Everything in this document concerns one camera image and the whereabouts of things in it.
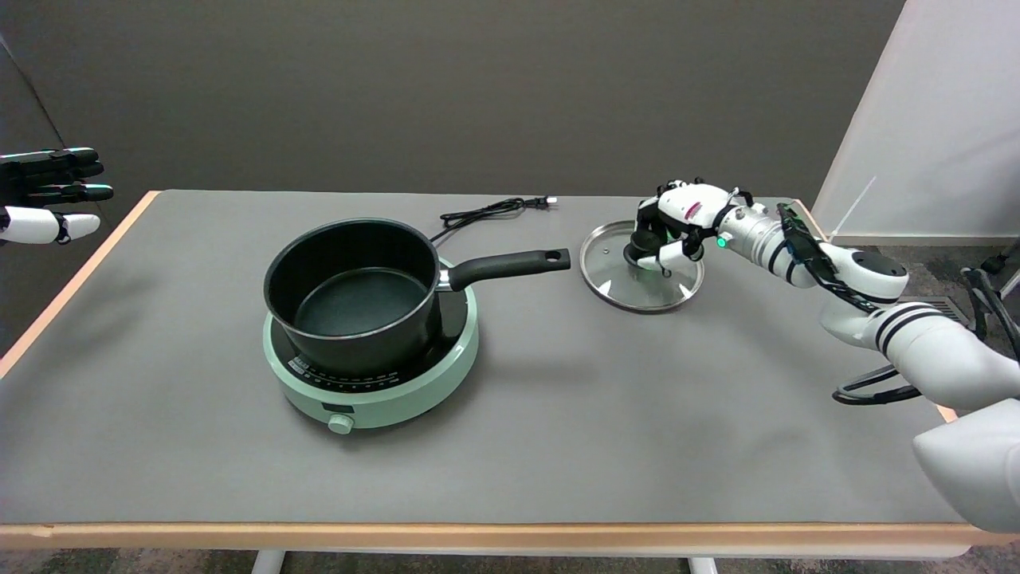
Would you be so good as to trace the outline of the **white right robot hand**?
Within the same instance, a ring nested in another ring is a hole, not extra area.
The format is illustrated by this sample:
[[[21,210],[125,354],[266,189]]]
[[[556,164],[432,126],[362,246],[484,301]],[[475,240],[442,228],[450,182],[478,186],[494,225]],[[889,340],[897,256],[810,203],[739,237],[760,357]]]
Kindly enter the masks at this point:
[[[730,211],[755,205],[750,192],[728,191],[703,179],[659,186],[655,196],[642,200],[635,217],[638,239],[631,240],[631,265],[670,275],[686,262],[704,255],[704,240],[715,238]]]

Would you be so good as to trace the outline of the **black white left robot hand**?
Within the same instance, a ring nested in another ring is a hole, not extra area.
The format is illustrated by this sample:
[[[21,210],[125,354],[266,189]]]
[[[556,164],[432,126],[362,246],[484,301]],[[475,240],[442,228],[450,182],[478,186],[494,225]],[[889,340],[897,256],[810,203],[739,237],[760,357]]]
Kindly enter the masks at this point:
[[[99,215],[51,207],[112,199],[112,186],[88,181],[103,173],[100,156],[91,147],[3,154],[2,242],[65,245],[95,233],[101,225]]]

